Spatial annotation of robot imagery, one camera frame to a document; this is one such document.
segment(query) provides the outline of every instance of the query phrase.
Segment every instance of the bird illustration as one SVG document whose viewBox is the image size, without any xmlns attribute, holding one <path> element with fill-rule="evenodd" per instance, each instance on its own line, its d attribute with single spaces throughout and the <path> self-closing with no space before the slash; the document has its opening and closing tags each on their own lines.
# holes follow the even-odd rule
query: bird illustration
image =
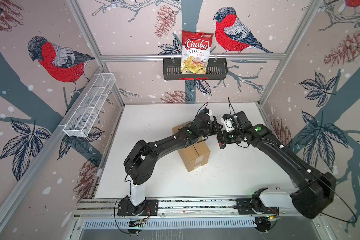
<svg viewBox="0 0 360 240">
<path fill-rule="evenodd" d="M 74 93 L 80 93 L 76 90 L 76 81 L 81 75 L 85 76 L 85 65 L 95 59 L 72 48 L 60 47 L 48 42 L 41 36 L 35 36 L 29 41 L 28 51 L 31 59 L 33 61 L 37 59 L 54 79 L 75 84 L 71 97 Z"/>
<path fill-rule="evenodd" d="M 245 26 L 236 16 L 232 7 L 220 8 L 213 18 L 216 20 L 216 41 L 227 51 L 238 51 L 257 48 L 266 53 L 272 53 L 265 49 L 253 36 L 251 30 Z"/>
<path fill-rule="evenodd" d="M 331 4 L 331 3 L 334 3 L 334 2 L 337 2 L 339 0 L 334 0 L 334 1 L 331 1 L 329 3 L 327 3 L 327 5 Z M 344 8 L 340 11 L 339 15 L 342 15 L 342 12 L 347 8 L 347 7 L 353 7 L 355 13 L 352 15 L 357 15 L 357 14 L 360 14 L 360 12 L 357 12 L 356 11 L 356 8 L 358 6 L 360 6 L 360 0 L 342 0 L 343 2 L 345 2 L 345 5 L 344 5 Z"/>
</svg>

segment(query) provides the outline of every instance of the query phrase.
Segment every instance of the bird head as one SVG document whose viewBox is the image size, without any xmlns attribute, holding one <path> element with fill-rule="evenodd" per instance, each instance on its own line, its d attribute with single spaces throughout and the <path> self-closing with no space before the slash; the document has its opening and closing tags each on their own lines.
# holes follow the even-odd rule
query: bird head
<svg viewBox="0 0 360 240">
<path fill-rule="evenodd" d="M 221 23 L 222 20 L 224 20 L 224 18 L 230 14 L 236 14 L 236 11 L 233 7 L 223 7 L 220 8 L 215 16 L 213 17 L 214 20 L 217 20 L 217 22 Z"/>
<path fill-rule="evenodd" d="M 28 51 L 29 51 L 29 56 L 31 57 L 31 59 L 33 61 L 36 59 L 39 61 L 44 60 L 43 52 L 42 52 L 41 48 L 47 42 L 48 41 L 41 36 L 35 36 L 29 41 Z"/>
</svg>

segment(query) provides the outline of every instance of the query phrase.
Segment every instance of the black mounting plate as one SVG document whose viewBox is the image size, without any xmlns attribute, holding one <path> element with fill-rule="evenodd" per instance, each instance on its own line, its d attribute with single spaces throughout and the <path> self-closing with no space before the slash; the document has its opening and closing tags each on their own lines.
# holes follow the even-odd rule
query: black mounting plate
<svg viewBox="0 0 360 240">
<path fill-rule="evenodd" d="M 239 215 L 258 214 L 253 210 L 251 200 L 252 199 L 250 198 L 236 199 L 236 206 L 239 211 Z M 271 209 L 279 214 L 277 207 L 272 207 Z M 263 206 L 261 211 L 264 212 L 263 214 L 276 215 L 271 209 Z"/>
<path fill-rule="evenodd" d="M 133 217 L 136 216 L 132 213 L 128 205 L 129 199 L 124 199 L 120 201 L 119 209 L 117 210 L 117 215 L 119 217 Z M 158 200 L 146 200 L 144 207 L 148 207 L 151 210 L 151 216 L 157 216 L 158 209 Z M 143 209 L 141 214 L 137 214 L 138 216 L 148 216 L 149 212 L 147 209 Z"/>
</svg>

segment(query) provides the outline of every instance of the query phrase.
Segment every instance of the chips bag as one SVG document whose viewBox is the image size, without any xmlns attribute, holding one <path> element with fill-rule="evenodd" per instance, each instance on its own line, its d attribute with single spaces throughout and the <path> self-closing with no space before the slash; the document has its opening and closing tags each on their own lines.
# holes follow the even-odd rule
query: chips bag
<svg viewBox="0 0 360 240">
<path fill-rule="evenodd" d="M 182 35 L 181 73 L 206 73 L 213 33 L 182 31 Z"/>
</svg>

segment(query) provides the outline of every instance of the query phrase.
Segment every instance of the white table surface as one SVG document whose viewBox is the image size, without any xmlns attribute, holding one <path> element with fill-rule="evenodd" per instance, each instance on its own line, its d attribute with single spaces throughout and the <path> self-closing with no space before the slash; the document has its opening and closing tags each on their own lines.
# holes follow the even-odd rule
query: white table surface
<svg viewBox="0 0 360 240">
<path fill-rule="evenodd" d="M 123 162 L 136 142 L 157 141 L 172 135 L 172 127 L 192 121 L 202 104 L 126 105 L 95 198 L 119 198 L 129 194 Z M 252 125 L 264 124 L 255 103 L 233 103 Z M 220 118 L 229 113 L 228 103 L 210 103 Z M 188 172 L 177 151 L 156 163 L 145 186 L 147 197 L 234 196 L 252 194 L 262 187 L 291 189 L 289 176 L 265 153 L 252 146 L 229 144 L 220 149 L 216 136 L 206 140 L 211 154 L 206 165 Z"/>
</svg>

